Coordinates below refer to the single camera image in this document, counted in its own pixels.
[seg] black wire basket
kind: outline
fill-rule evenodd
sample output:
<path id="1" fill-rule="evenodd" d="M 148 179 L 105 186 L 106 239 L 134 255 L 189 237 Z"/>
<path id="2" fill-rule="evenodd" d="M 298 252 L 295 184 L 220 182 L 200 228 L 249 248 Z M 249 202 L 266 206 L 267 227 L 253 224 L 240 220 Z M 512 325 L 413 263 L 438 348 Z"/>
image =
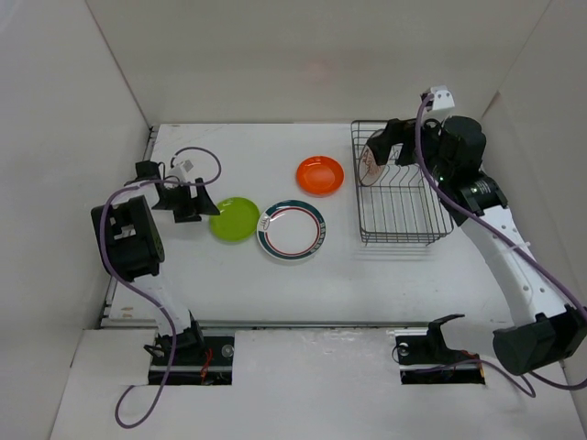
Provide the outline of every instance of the black wire basket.
<path id="1" fill-rule="evenodd" d="M 368 245 L 429 245 L 450 234 L 454 225 L 420 168 L 395 165 L 401 144 L 393 146 L 381 177 L 373 185 L 360 182 L 359 165 L 365 142 L 385 124 L 386 121 L 355 121 L 350 125 L 361 241 Z"/>

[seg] plate in dish rack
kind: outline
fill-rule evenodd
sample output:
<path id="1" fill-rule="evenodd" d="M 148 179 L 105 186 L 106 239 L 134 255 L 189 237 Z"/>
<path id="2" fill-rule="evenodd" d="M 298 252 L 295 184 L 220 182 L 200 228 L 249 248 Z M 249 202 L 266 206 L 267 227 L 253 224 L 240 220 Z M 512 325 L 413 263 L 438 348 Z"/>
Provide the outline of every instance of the plate in dish rack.
<path id="1" fill-rule="evenodd" d="M 370 138 L 376 138 L 383 130 L 377 130 L 375 133 L 371 135 Z M 372 186 L 375 182 L 382 177 L 383 171 L 385 170 L 385 165 L 377 165 L 375 163 L 375 158 L 373 157 L 373 153 L 371 149 L 367 147 L 367 142 L 365 142 L 365 146 L 363 150 L 360 152 L 360 159 L 359 159 L 359 183 L 362 186 Z"/>
<path id="2" fill-rule="evenodd" d="M 310 203 L 285 200 L 261 214 L 257 223 L 260 246 L 277 259 L 296 261 L 312 257 L 324 243 L 327 224 Z"/>

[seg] white plate with teal rim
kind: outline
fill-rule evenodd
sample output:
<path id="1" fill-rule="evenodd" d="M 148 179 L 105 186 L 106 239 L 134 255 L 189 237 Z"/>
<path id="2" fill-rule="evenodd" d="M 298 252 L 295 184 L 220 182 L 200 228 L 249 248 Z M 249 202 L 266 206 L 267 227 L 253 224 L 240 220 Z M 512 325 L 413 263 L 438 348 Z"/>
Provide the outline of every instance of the white plate with teal rim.
<path id="1" fill-rule="evenodd" d="M 265 252 L 277 259 L 297 261 L 312 257 L 324 243 L 327 224 L 310 203 L 285 200 L 261 214 L 257 238 Z"/>

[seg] white wall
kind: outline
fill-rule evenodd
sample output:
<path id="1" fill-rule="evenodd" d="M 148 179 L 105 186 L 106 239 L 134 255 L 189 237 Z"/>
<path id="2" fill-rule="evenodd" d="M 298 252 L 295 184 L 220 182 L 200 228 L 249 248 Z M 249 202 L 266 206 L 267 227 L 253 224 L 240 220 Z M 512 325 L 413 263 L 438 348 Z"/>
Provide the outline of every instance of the white wall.
<path id="1" fill-rule="evenodd" d="M 0 437 L 37 440 L 104 298 L 90 208 L 148 129 L 83 0 L 2 5 Z"/>
<path id="2" fill-rule="evenodd" d="M 535 255 L 587 300 L 585 23 L 583 0 L 553 0 L 482 122 L 487 168 Z M 566 364 L 571 383 L 585 379 L 587 343 Z M 575 400 L 587 426 L 587 391 Z"/>
<path id="3" fill-rule="evenodd" d="M 548 0 L 88 0 L 151 123 L 481 116 Z"/>

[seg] purple cable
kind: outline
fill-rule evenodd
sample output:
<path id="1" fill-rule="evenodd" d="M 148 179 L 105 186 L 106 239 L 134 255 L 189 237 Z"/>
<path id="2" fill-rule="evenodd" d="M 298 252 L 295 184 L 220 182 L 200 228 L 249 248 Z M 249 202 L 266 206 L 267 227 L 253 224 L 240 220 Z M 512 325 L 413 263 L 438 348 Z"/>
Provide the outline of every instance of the purple cable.
<path id="1" fill-rule="evenodd" d="M 569 299 L 569 301 L 572 303 L 572 305 L 575 306 L 575 308 L 577 309 L 577 311 L 579 312 L 581 317 L 585 320 L 585 322 L 587 322 L 587 311 L 585 311 L 585 309 L 584 309 L 583 305 L 581 304 L 581 302 L 579 301 L 579 299 L 569 289 L 567 289 L 567 287 L 564 284 L 562 284 L 562 282 L 557 280 L 554 275 L 552 275 L 546 268 L 544 268 L 535 259 L 530 257 L 522 248 L 520 248 L 516 243 L 514 243 L 514 241 L 512 241 L 510 238 L 508 238 L 506 235 L 504 235 L 499 229 L 494 228 L 493 226 L 491 226 L 490 224 L 488 224 L 487 222 L 482 220 L 477 215 L 467 211 L 465 208 L 463 208 L 460 205 L 453 202 L 450 197 L 448 197 L 446 194 L 444 194 L 437 187 L 436 183 L 434 182 L 434 178 L 432 177 L 432 175 L 430 174 L 430 172 L 426 168 L 426 164 L 424 163 L 424 157 L 422 155 L 422 116 L 424 115 L 424 110 L 426 109 L 426 106 L 428 104 L 430 104 L 433 100 L 434 100 L 434 95 L 431 93 L 424 99 L 424 101 L 422 101 L 422 104 L 418 108 L 417 117 L 415 118 L 415 154 L 417 155 L 418 165 L 420 166 L 420 170 L 422 170 L 422 173 L 424 174 L 424 177 L 426 178 L 428 184 L 430 185 L 430 188 L 432 188 L 434 190 L 434 192 L 436 194 L 438 194 L 438 197 L 443 202 L 445 202 L 448 206 L 450 206 L 452 209 L 454 209 L 455 211 L 457 211 L 463 215 L 466 215 L 467 217 L 469 217 L 469 219 L 471 219 L 475 223 L 483 226 L 485 229 L 489 230 L 492 234 L 499 237 L 508 247 L 512 248 L 534 270 L 536 270 L 544 278 L 546 278 L 552 284 L 554 284 L 557 287 L 557 289 L 559 289 L 559 291 Z M 576 390 L 582 390 L 583 388 L 587 387 L 587 379 L 585 379 L 583 382 L 578 383 L 576 385 L 564 385 L 564 384 L 560 384 L 557 382 L 553 382 L 552 380 L 546 379 L 546 378 L 544 378 L 544 377 L 540 376 L 539 374 L 532 372 L 532 371 L 528 374 L 530 374 L 532 377 L 534 377 L 538 380 L 541 380 L 542 382 L 550 385 L 551 387 L 558 388 L 559 390 L 576 391 Z"/>
<path id="2" fill-rule="evenodd" d="M 159 398 L 161 397 L 161 393 L 163 392 L 163 388 L 165 387 L 165 384 L 167 383 L 167 379 L 169 378 L 169 375 L 171 373 L 173 360 L 175 359 L 175 350 L 177 348 L 177 329 L 175 328 L 175 324 L 173 323 L 173 320 L 170 317 L 169 312 L 167 312 L 165 307 L 163 307 L 159 301 L 157 301 L 155 298 L 150 296 L 148 293 L 143 292 L 141 289 L 138 289 L 137 287 L 133 286 L 129 282 L 123 280 L 122 277 L 120 277 L 120 275 L 112 267 L 112 263 L 110 262 L 110 259 L 108 258 L 108 253 L 107 253 L 107 249 L 106 249 L 106 241 L 105 241 L 105 225 L 106 225 L 106 218 L 107 218 L 107 214 L 108 214 L 108 208 L 110 207 L 112 202 L 118 197 L 118 195 L 120 195 L 122 193 L 126 193 L 128 191 L 135 191 L 143 185 L 148 185 L 148 184 L 153 184 L 153 183 L 161 183 L 161 184 L 173 184 L 173 185 L 180 185 L 180 186 L 206 186 L 210 183 L 217 181 L 218 178 L 220 177 L 220 174 L 222 173 L 222 166 L 220 165 L 220 160 L 218 159 L 216 154 L 214 154 L 212 151 L 209 151 L 205 148 L 200 148 L 200 147 L 188 147 L 188 149 L 198 149 L 198 150 L 203 151 L 203 152 L 209 154 L 210 156 L 212 156 L 218 165 L 218 172 L 216 173 L 216 176 L 213 177 L 212 179 L 210 179 L 209 181 L 204 181 L 204 182 L 200 182 L 200 183 L 188 182 L 188 181 L 183 181 L 183 182 L 166 181 L 166 180 L 140 181 L 137 183 L 137 185 L 127 186 L 125 188 L 121 188 L 118 191 L 114 192 L 110 197 L 108 197 L 108 200 L 106 200 L 106 203 L 104 205 L 104 209 L 102 210 L 102 214 L 100 215 L 99 244 L 100 244 L 100 253 L 102 254 L 102 259 L 104 261 L 104 265 L 106 267 L 106 270 L 120 284 L 125 286 L 130 291 L 133 291 L 138 296 L 149 301 L 155 307 L 157 307 L 159 310 L 161 310 L 161 313 L 163 314 L 163 316 L 165 316 L 165 319 L 169 322 L 170 328 L 172 330 L 172 350 L 169 355 L 169 362 L 167 363 L 167 367 L 166 367 L 165 372 L 163 374 L 163 377 L 161 379 L 161 384 L 159 386 L 159 389 L 157 390 L 157 394 L 155 394 L 155 398 L 153 399 L 153 403 L 151 404 L 151 406 L 149 407 L 149 409 L 147 410 L 145 415 L 141 419 L 139 419 L 137 422 L 134 422 L 131 424 L 124 423 L 120 419 L 120 414 L 119 414 L 120 405 L 122 404 L 122 401 L 125 399 L 127 394 L 133 388 L 135 388 L 135 385 L 131 385 L 130 387 L 128 387 L 125 390 L 125 392 L 122 393 L 122 395 L 120 396 L 120 399 L 118 399 L 118 402 L 116 403 L 116 408 L 115 408 L 115 412 L 114 412 L 114 417 L 116 419 L 116 423 L 121 428 L 125 428 L 125 429 L 136 428 L 137 426 L 139 426 L 140 424 L 145 422 L 149 418 L 149 416 L 151 415 L 153 410 L 155 409 L 155 406 L 157 406 L 157 402 L 159 401 Z"/>
<path id="3" fill-rule="evenodd" d="M 512 382 L 512 384 L 515 387 L 517 387 L 520 391 L 522 391 L 526 396 L 531 397 L 532 399 L 534 399 L 536 397 L 536 391 L 534 390 L 534 387 L 532 386 L 532 384 L 530 383 L 530 381 L 528 379 L 526 379 L 524 376 L 520 376 L 520 378 L 522 378 L 522 380 L 526 383 L 526 385 L 528 387 L 528 390 L 526 390 L 522 385 L 517 383 L 509 374 L 507 374 L 505 371 L 503 371 L 497 365 L 493 364 L 492 362 L 490 362 L 488 360 L 467 359 L 467 360 L 462 360 L 461 362 L 455 362 L 454 364 L 450 364 L 450 365 L 442 365 L 440 367 L 418 369 L 417 372 L 419 372 L 419 373 L 434 373 L 437 371 L 446 371 L 446 370 L 451 369 L 453 367 L 457 367 L 458 365 L 464 365 L 464 364 L 485 364 L 485 365 L 491 367 L 492 369 L 496 370 L 499 374 L 501 374 L 506 379 L 508 379 L 510 382 Z"/>

